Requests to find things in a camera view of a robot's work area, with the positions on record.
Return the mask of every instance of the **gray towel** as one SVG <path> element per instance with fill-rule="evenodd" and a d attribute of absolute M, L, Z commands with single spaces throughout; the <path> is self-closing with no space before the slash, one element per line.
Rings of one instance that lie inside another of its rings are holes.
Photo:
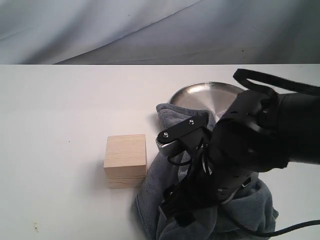
<path fill-rule="evenodd" d="M 190 110 L 171 104 L 156 107 L 159 122 L 163 129 L 169 128 L 195 115 L 209 116 L 208 128 L 212 129 L 215 120 L 206 110 Z M 187 153 L 181 153 L 175 162 L 185 162 Z M 158 206 L 163 200 L 163 191 L 176 184 L 187 174 L 188 166 L 174 166 L 160 153 L 151 164 L 144 183 L 135 199 L 134 207 L 145 232 L 151 240 L 240 240 L 260 239 L 247 235 L 231 223 L 217 206 L 194 212 L 196 221 L 187 227 L 179 227 L 172 219 L 165 220 Z M 272 196 L 268 187 L 254 173 L 250 185 L 239 190 L 234 199 L 224 205 L 225 209 L 245 227 L 260 232 L 275 230 L 278 212 L 273 208 Z"/>

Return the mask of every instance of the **wooden cube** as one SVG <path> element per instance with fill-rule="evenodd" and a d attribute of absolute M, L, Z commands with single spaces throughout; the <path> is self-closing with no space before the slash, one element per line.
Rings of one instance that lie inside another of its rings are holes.
<path fill-rule="evenodd" d="M 145 135 L 109 136 L 103 168 L 110 188 L 140 187 L 147 174 Z"/>

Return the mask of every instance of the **wooden block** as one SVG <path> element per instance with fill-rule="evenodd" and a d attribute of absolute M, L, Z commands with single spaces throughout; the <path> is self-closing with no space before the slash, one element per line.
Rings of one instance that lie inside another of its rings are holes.
<path fill-rule="evenodd" d="M 146 137 L 110 136 L 103 164 L 110 188 L 138 188 L 147 174 Z"/>

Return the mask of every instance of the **white table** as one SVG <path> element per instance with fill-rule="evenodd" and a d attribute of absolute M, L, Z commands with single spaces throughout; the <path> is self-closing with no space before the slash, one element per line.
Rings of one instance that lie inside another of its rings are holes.
<path fill-rule="evenodd" d="M 0 65 L 0 239 L 143 239 L 134 189 L 108 189 L 107 137 L 146 134 L 158 150 L 155 107 L 204 81 L 238 84 L 248 68 L 319 85 L 320 65 Z M 279 210 L 277 229 L 320 219 L 320 166 L 290 163 L 260 175 Z M 316 239 L 320 226 L 277 239 Z"/>

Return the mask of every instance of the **metal plate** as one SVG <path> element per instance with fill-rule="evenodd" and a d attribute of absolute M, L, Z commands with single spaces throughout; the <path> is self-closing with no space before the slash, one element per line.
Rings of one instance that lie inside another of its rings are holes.
<path fill-rule="evenodd" d="M 243 91 L 223 82 L 199 82 L 177 91 L 169 103 L 186 109 L 210 110 L 218 121 Z"/>

